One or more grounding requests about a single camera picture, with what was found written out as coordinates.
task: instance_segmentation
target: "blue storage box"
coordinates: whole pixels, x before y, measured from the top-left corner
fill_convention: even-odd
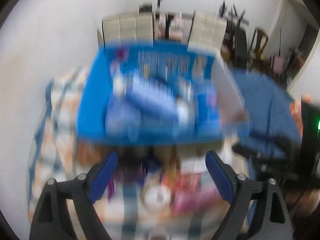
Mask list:
[[[182,132],[174,137],[165,127],[161,128],[160,133],[157,130],[140,129],[134,140],[127,134],[107,134],[105,117],[108,99],[112,94],[110,64],[116,58],[119,47],[106,44],[106,49],[101,48],[98,52],[83,91],[76,122],[78,137],[103,144],[156,145],[200,143],[218,140],[233,132],[248,132],[248,118],[242,96],[220,57],[191,52],[186,45],[174,42],[155,42],[153,46],[128,44],[122,45],[122,48],[128,52],[121,66],[123,73],[137,69],[143,73],[146,64],[150,72],[161,73],[161,68],[166,65],[165,75],[168,79],[177,75],[191,79],[192,71],[199,71],[194,66],[202,61],[202,75],[205,79],[211,79],[217,90],[222,127],[201,136],[194,132]]]

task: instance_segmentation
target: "pink pouch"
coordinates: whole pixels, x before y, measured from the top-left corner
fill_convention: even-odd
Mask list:
[[[203,210],[216,200],[220,199],[216,186],[205,187],[197,192],[176,192],[172,202],[172,212],[180,214],[185,212],[197,212]]]

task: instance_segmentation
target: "plaid bedsheet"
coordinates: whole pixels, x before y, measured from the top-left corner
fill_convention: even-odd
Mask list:
[[[35,133],[30,152],[28,170],[28,212],[32,221],[36,204],[42,188],[49,178],[57,181],[74,179],[78,174],[87,173],[94,163],[101,161],[104,154],[113,150],[123,151],[116,146],[99,146],[79,141],[75,135],[75,121],[82,90],[89,68],[82,67],[70,71],[53,80],[46,89],[46,109]],[[246,161],[231,152],[236,137],[224,142],[206,143],[197,146],[179,146],[178,152],[194,152],[199,149],[205,153],[216,150],[225,158],[237,173],[248,176]],[[145,152],[139,147],[137,151]],[[155,152],[162,156],[170,147],[156,147]],[[208,172],[200,177],[199,187],[213,184]],[[161,213],[149,213],[140,199],[141,188],[137,185],[116,184],[116,193],[108,201],[105,196],[94,208],[108,231],[116,239],[146,239],[154,228],[163,228],[175,239],[211,239],[228,210],[228,203],[217,200],[211,208],[203,212],[174,216],[168,210]],[[72,201],[68,208],[78,239],[85,239],[76,218]]]

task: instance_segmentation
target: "beige object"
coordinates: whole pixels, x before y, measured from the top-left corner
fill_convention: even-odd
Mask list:
[[[227,20],[202,11],[195,11],[188,49],[205,50],[220,54],[226,33]]]
[[[105,42],[144,40],[153,43],[152,13],[124,13],[102,19]]]

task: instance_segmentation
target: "blue gripper pad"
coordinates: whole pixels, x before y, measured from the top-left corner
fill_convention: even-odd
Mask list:
[[[236,190],[236,173],[230,165],[225,164],[215,151],[207,152],[205,165],[223,200],[232,203]]]
[[[94,204],[101,199],[107,186],[118,167],[118,155],[111,153],[101,163],[94,165],[88,172],[88,193],[89,200]]]

